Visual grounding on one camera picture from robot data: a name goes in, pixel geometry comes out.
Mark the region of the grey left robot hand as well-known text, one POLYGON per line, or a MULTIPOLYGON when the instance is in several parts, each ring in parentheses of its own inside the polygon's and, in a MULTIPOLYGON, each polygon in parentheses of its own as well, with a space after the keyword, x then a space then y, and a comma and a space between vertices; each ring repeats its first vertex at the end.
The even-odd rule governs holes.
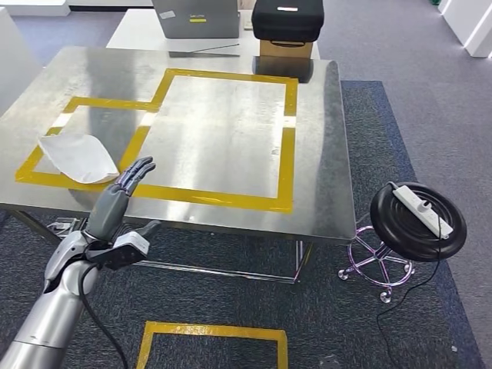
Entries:
POLYGON ((155 169, 153 157, 139 158, 105 188, 91 210, 85 234, 109 242, 120 228, 130 198, 146 174, 155 169))

